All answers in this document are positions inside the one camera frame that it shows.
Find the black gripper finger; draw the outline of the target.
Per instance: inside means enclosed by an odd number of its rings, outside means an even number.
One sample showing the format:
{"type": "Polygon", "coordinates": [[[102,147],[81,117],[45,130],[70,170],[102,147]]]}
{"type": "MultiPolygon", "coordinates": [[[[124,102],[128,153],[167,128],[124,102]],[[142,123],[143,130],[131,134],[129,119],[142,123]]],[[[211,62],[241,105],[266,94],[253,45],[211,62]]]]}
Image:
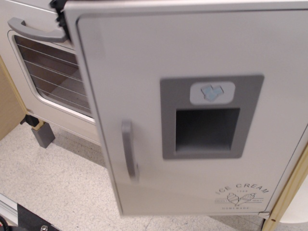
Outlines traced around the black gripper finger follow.
{"type": "Polygon", "coordinates": [[[65,13],[64,13],[64,7],[65,7],[66,2],[67,0],[51,0],[50,7],[56,10],[58,14],[56,21],[59,23],[59,26],[64,29],[65,35],[69,39],[70,34],[69,34],[69,30],[68,30],[67,23],[65,20],[65,13]]]}

